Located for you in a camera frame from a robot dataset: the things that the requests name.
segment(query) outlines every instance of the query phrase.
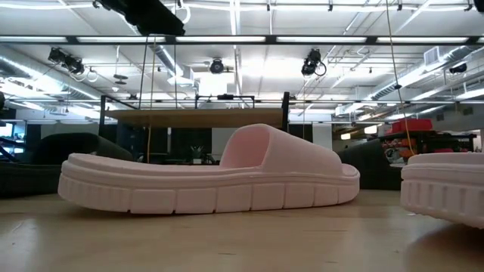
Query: fluorescent light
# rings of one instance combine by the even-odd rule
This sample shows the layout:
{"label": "fluorescent light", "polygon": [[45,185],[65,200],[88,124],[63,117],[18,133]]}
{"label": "fluorescent light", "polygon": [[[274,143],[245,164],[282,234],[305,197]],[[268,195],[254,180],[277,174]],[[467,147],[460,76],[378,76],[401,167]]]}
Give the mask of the fluorescent light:
{"label": "fluorescent light", "polygon": [[420,112],[420,114],[426,114],[426,113],[431,113],[433,111],[436,111],[438,109],[442,109],[444,106],[438,106],[438,107],[433,107],[433,108],[429,108],[427,110],[423,110]]}
{"label": "fluorescent light", "polygon": [[0,36],[0,42],[67,42],[60,36]]}
{"label": "fluorescent light", "polygon": [[[147,42],[165,42],[165,37],[148,37]],[[114,42],[114,43],[130,43],[130,42],[146,42],[146,37],[144,36],[133,36],[133,37],[126,37],[126,36],[111,36],[111,37],[103,37],[103,36],[88,36],[88,37],[77,37],[79,42]]]}
{"label": "fluorescent light", "polygon": [[21,107],[28,107],[32,110],[44,110],[43,107],[41,107],[37,104],[34,104],[34,103],[30,103],[30,102],[23,102],[23,103],[10,102],[10,103],[13,104],[13,105],[21,106]]}
{"label": "fluorescent light", "polygon": [[169,79],[167,80],[167,82],[168,82],[168,83],[169,83],[171,86],[174,86],[174,85],[175,85],[175,83],[176,83],[177,85],[190,85],[190,86],[193,86],[193,85],[194,85],[194,81],[193,81],[193,80],[191,80],[191,79],[186,79],[186,78],[184,78],[184,77],[182,77],[182,76],[176,76],[176,77],[172,76],[171,78],[169,78]]}
{"label": "fluorescent light", "polygon": [[71,113],[74,113],[80,116],[85,116],[88,118],[93,118],[93,119],[99,119],[99,116],[100,116],[98,112],[95,112],[94,110],[82,108],[82,107],[70,107],[69,111]]}
{"label": "fluorescent light", "polygon": [[438,91],[436,91],[436,90],[434,90],[434,91],[426,91],[423,94],[419,94],[418,96],[412,98],[411,100],[422,100],[424,98],[431,97],[431,96],[433,96],[436,93],[438,93]]}
{"label": "fluorescent light", "polygon": [[346,133],[346,134],[341,135],[341,140],[349,140],[349,139],[351,139],[350,133]]}
{"label": "fluorescent light", "polygon": [[403,113],[400,113],[400,114],[388,116],[387,119],[388,120],[398,120],[398,119],[404,119],[406,116],[409,117],[409,116],[413,116],[413,115],[414,115],[414,113],[406,113],[405,115],[403,115]]}
{"label": "fluorescent light", "polygon": [[[400,43],[418,43],[418,42],[440,42],[440,43],[458,43],[467,42],[468,37],[392,37],[393,42]],[[377,42],[390,42],[390,37],[379,37]]]}
{"label": "fluorescent light", "polygon": [[481,96],[481,95],[484,95],[484,88],[478,89],[478,90],[475,90],[475,91],[468,91],[466,93],[458,95],[456,97],[456,99],[457,100],[464,100],[464,99],[469,99],[469,98],[473,98],[473,97],[478,97],[478,96]]}
{"label": "fluorescent light", "polygon": [[366,37],[305,37],[305,36],[281,36],[276,38],[277,42],[333,42],[333,43],[362,43]]}
{"label": "fluorescent light", "polygon": [[378,133],[378,128],[375,125],[365,128],[365,134],[376,134]]}
{"label": "fluorescent light", "polygon": [[186,36],[176,37],[177,42],[265,42],[262,36]]}
{"label": "fluorescent light", "polygon": [[372,117],[373,117],[373,115],[371,115],[371,114],[365,114],[365,115],[363,115],[363,116],[360,116],[360,117],[358,118],[358,120],[359,120],[359,121],[365,121],[365,120],[368,120],[368,119],[370,119],[370,118],[372,118]]}

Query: pink slide sandal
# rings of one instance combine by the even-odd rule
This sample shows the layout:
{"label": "pink slide sandal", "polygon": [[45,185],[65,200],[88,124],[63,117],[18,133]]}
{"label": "pink slide sandal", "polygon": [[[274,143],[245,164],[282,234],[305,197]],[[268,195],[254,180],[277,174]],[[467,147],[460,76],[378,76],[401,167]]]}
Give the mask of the pink slide sandal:
{"label": "pink slide sandal", "polygon": [[335,152],[259,124],[232,135],[220,166],[72,154],[58,192],[79,206],[113,212],[242,212],[348,202],[359,192],[359,177]]}
{"label": "pink slide sandal", "polygon": [[484,153],[413,156],[402,178],[408,211],[484,228]]}

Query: table top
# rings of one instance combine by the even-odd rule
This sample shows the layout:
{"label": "table top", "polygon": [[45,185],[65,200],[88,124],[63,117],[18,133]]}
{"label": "table top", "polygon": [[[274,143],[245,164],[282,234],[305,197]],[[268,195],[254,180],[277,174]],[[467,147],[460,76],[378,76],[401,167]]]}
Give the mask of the table top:
{"label": "table top", "polygon": [[58,196],[0,200],[2,271],[484,271],[484,230],[415,215],[399,192],[340,206],[130,215]]}

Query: ceiling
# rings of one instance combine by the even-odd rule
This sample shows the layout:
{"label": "ceiling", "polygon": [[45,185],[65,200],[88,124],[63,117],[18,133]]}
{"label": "ceiling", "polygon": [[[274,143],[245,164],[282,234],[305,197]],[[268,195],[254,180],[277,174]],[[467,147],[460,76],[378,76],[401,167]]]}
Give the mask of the ceiling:
{"label": "ceiling", "polygon": [[[162,1],[172,5],[174,1]],[[185,5],[191,6],[190,20],[185,24],[186,35],[233,35],[231,28],[231,12],[229,0],[185,0]],[[240,19],[237,24],[237,35],[348,35],[377,36],[389,35],[385,11],[361,12],[355,8],[365,5],[367,8],[385,7],[385,1],[380,0],[334,0],[335,7],[353,7],[353,11],[328,12],[328,1],[316,0],[271,0],[271,12],[265,9],[266,0],[240,0]],[[391,5],[398,1],[389,1]],[[427,9],[416,11],[422,5],[430,5]],[[127,36],[136,35],[133,28],[113,11],[103,8],[75,8],[63,10],[39,10],[40,6],[90,5],[90,1],[82,0],[0,0],[2,5],[19,5],[18,8],[0,8],[0,35],[66,35],[66,36]],[[390,11],[390,21],[394,35],[399,36],[482,36],[484,17],[477,11],[464,11],[467,0],[444,1],[403,1],[402,11]],[[437,11],[454,8],[459,11]],[[177,16],[185,19],[186,10],[177,10]],[[47,60],[49,45],[4,45],[40,63],[51,66]],[[296,95],[298,99],[364,99],[376,86],[392,80],[393,63],[389,46],[314,46],[314,45],[239,45],[234,50],[232,45],[165,45],[164,48],[175,59],[176,63],[193,69],[196,79],[208,76],[207,64],[213,58],[221,58],[231,72],[224,76],[227,81],[227,91],[236,94],[235,76],[232,67],[235,66],[235,52],[240,55],[239,70],[240,94],[254,95],[259,99],[281,99],[285,91]],[[327,75],[316,80],[316,77],[305,79],[301,75],[303,59],[312,48],[318,48],[327,64]],[[103,93],[126,99],[130,94],[140,95],[141,78],[143,78],[143,98],[168,99],[194,97],[192,87],[170,85],[171,78],[167,69],[149,49],[146,55],[144,46],[122,45],[119,48],[118,67],[116,68],[116,46],[100,45],[65,45],[62,46],[69,54],[81,57],[83,63],[95,70],[98,79],[90,82],[85,79],[82,84],[93,87]],[[431,49],[428,46],[398,46],[395,47],[395,62],[397,72],[412,67],[424,61],[424,52]],[[141,75],[144,59],[146,67]],[[480,57],[472,57],[467,61],[467,74],[448,75],[445,82],[459,80],[482,69],[484,63]],[[72,79],[61,67],[54,67],[65,76],[65,84]],[[115,73],[128,76],[126,85],[116,85]],[[443,71],[436,71],[431,76],[413,82],[402,89],[404,99],[444,85]],[[112,87],[119,87],[114,92]],[[456,87],[453,92],[462,91]],[[439,94],[450,96],[444,91]],[[175,104],[157,104],[156,107],[171,107]],[[312,110],[334,109],[337,104],[316,104]],[[368,107],[360,109],[364,114]]]}

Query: hanging wire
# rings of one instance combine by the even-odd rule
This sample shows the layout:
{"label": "hanging wire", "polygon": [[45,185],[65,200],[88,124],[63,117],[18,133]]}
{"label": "hanging wire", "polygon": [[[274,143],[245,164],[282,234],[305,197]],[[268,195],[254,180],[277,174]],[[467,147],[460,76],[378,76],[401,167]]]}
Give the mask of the hanging wire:
{"label": "hanging wire", "polygon": [[[392,50],[393,74],[395,75],[396,86],[399,86],[399,76],[397,75],[397,72],[396,72],[395,52],[393,50],[392,24],[390,23],[389,4],[388,4],[388,0],[385,0],[385,2],[386,2],[386,20],[388,23],[388,31],[389,31],[389,37],[390,37],[390,48]],[[400,88],[396,88],[396,89],[399,93],[400,107],[404,109],[405,104],[403,103],[402,93],[400,92]],[[410,148],[411,154],[415,155],[413,149],[411,148],[411,139],[410,139],[410,132],[408,131],[407,115],[405,114],[404,110],[402,112],[403,112],[403,119],[405,120],[405,130],[407,132],[408,148]]]}
{"label": "hanging wire", "polygon": [[[157,37],[154,37],[153,46],[157,46]],[[154,64],[156,59],[156,51],[153,50],[153,66],[151,67],[151,97],[150,97],[150,110],[153,109],[153,86],[154,86]],[[148,128],[148,145],[147,145],[147,154],[146,154],[146,162],[150,163],[150,146],[151,146],[151,116],[150,116],[150,127]]]}

